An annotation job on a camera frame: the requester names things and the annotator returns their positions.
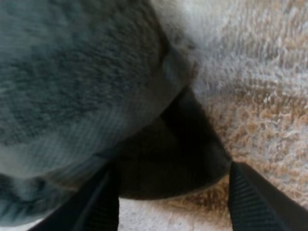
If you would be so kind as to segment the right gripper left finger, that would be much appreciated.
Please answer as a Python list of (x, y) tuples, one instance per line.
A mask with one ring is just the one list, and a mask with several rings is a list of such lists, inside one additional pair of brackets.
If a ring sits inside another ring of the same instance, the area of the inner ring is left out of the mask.
[(101, 168), (60, 208), (32, 231), (116, 231), (119, 224), (118, 176), (113, 165)]

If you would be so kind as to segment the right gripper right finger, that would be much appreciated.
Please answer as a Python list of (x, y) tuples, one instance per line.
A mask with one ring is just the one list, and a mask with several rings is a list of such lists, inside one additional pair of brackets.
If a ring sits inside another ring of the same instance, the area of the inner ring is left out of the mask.
[(308, 211), (248, 164), (232, 162), (229, 180), (234, 231), (307, 231)]

